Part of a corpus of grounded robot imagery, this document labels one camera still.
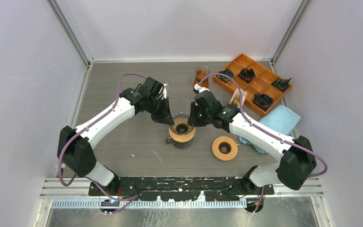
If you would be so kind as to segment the dark folded item front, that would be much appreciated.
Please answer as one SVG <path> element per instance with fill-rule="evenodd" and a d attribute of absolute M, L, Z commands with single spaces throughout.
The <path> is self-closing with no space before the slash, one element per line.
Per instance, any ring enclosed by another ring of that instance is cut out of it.
<path fill-rule="evenodd" d="M 254 95 L 253 103 L 263 111 L 267 111 L 273 105 L 274 99 L 267 94 L 260 93 Z"/>

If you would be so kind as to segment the dark folded item back left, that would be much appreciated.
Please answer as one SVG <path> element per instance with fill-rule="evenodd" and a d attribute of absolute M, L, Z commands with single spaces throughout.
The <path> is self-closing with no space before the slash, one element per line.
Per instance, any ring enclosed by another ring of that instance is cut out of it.
<path fill-rule="evenodd" d="M 219 78 L 222 82 L 228 83 L 230 79 L 234 78 L 234 73 L 230 69 L 223 69 L 218 72 L 216 77 Z"/>

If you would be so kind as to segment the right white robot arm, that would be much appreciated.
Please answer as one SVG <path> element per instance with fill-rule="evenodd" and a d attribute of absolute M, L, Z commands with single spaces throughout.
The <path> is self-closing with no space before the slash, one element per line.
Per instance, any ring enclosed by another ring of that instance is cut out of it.
<path fill-rule="evenodd" d="M 242 178 L 244 190 L 256 194 L 262 186 L 282 183 L 299 190 L 317 166 L 310 141 L 300 136 L 279 135 L 276 131 L 249 119 L 236 106 L 222 105 L 211 91 L 203 87 L 196 91 L 190 104 L 188 124 L 215 128 L 238 135 L 268 152 L 277 162 L 266 166 L 253 166 Z"/>

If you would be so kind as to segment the amber glass carafe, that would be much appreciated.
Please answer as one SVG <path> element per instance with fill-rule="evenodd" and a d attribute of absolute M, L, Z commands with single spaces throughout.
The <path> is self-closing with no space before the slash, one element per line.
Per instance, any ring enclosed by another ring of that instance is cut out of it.
<path fill-rule="evenodd" d="M 195 79 L 193 82 L 193 86 L 195 86 L 196 84 L 201 82 L 201 84 L 200 84 L 201 87 L 209 88 L 208 78 L 204 79 L 210 73 L 209 67 L 208 66 L 199 66 L 196 68 L 195 73 L 196 73 L 196 75 L 195 75 Z"/>

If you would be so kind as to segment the dark folded item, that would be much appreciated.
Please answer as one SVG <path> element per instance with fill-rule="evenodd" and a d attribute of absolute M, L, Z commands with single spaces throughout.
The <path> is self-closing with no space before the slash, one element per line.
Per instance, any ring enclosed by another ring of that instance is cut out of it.
<path fill-rule="evenodd" d="M 218 72 L 216 77 L 219 78 L 222 82 L 228 83 L 230 79 L 234 78 L 234 73 L 230 69 L 223 69 Z"/>
<path fill-rule="evenodd" d="M 273 105 L 274 99 L 267 94 L 260 93 L 254 95 L 253 103 L 263 111 L 267 111 Z"/>
<path fill-rule="evenodd" d="M 237 76 L 244 82 L 250 83 L 256 77 L 256 74 L 253 69 L 242 69 Z"/>
<path fill-rule="evenodd" d="M 272 86 L 275 87 L 276 89 L 278 89 L 279 91 L 281 92 L 285 92 L 289 87 L 289 83 L 290 83 L 290 80 L 291 78 L 289 79 L 275 79 L 273 82 L 272 82 Z"/>

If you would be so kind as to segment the dark folded item right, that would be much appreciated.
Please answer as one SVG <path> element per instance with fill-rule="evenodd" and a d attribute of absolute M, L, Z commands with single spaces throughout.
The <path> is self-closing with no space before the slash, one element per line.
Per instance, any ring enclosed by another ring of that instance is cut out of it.
<path fill-rule="evenodd" d="M 272 82 L 272 86 L 275 87 L 276 89 L 278 89 L 279 91 L 281 92 L 285 92 L 289 87 L 289 83 L 290 83 L 290 80 L 291 78 L 289 79 L 275 79 L 273 82 Z"/>

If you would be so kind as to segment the grey glass coffee server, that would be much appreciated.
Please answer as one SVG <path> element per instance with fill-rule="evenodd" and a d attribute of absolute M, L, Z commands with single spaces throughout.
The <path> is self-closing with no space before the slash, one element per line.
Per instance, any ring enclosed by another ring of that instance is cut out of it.
<path fill-rule="evenodd" d="M 177 142 L 171 136 L 166 137 L 165 139 L 166 144 L 172 144 L 177 148 L 187 148 L 192 143 L 192 140 L 187 142 Z"/>

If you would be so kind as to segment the dark folded item back middle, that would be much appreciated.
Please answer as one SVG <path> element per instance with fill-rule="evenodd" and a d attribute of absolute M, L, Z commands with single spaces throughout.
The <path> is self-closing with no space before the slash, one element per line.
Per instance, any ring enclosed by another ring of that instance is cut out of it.
<path fill-rule="evenodd" d="M 250 83 L 256 77 L 256 74 L 253 69 L 242 69 L 237 76 L 244 82 Z"/>

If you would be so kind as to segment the light blue cloth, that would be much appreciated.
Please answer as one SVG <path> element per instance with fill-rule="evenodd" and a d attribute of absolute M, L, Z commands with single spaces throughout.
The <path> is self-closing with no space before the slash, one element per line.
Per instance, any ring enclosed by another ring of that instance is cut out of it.
<path fill-rule="evenodd" d="M 284 105 L 278 105 L 257 122 L 283 135 L 290 135 L 301 116 Z"/>

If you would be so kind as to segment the orange coffee filter box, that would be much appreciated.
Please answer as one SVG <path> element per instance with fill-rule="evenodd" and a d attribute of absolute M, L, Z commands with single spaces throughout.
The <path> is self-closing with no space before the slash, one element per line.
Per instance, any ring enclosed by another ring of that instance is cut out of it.
<path fill-rule="evenodd" d="M 236 89 L 234 91 L 234 94 L 232 95 L 232 98 L 230 99 L 229 101 L 229 104 L 235 106 L 235 107 L 238 107 L 239 109 L 240 108 L 240 103 L 242 102 L 242 105 L 244 105 L 244 100 L 245 98 L 247 97 L 247 92 L 246 91 L 241 91 L 240 89 Z"/>

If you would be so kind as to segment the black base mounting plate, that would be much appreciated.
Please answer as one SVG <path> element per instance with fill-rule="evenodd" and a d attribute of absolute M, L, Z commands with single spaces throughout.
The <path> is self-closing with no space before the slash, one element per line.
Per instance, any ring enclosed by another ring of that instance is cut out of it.
<path fill-rule="evenodd" d="M 218 177 L 123 177 L 111 196 L 138 196 L 140 201 L 236 201 L 243 196 L 258 196 L 260 189 L 249 191 L 244 180 L 233 176 Z"/>

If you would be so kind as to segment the orange compartment tray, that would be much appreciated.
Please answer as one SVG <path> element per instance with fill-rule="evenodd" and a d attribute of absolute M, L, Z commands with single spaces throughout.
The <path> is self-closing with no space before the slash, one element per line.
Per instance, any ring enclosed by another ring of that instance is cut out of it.
<path fill-rule="evenodd" d="M 274 87 L 272 83 L 276 80 L 282 80 L 283 78 L 243 53 L 228 63 L 224 69 L 231 71 L 234 75 L 233 78 L 239 87 L 243 91 L 247 92 L 247 96 L 244 100 L 245 106 L 261 117 L 264 117 L 266 114 L 268 114 L 270 110 L 272 110 L 272 108 L 278 104 L 280 99 L 292 87 L 291 83 L 288 84 L 288 87 L 285 91 L 281 91 Z M 238 74 L 242 69 L 252 69 L 254 71 L 255 76 L 250 82 L 246 82 L 242 78 L 238 77 Z M 259 106 L 254 104 L 255 94 L 269 95 L 273 98 L 272 105 L 267 110 L 261 109 Z"/>

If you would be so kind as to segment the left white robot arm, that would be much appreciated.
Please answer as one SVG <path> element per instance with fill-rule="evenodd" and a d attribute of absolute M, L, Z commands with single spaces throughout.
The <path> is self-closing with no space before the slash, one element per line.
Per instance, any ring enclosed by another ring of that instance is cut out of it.
<path fill-rule="evenodd" d="M 62 128 L 58 165 L 65 164 L 76 176 L 88 178 L 107 195 L 114 195 L 119 189 L 120 179 L 97 161 L 94 148 L 113 129 L 140 112 L 149 113 L 153 122 L 173 125 L 166 86 L 147 77 L 136 88 L 119 90 L 115 101 L 89 121 L 75 128 Z"/>

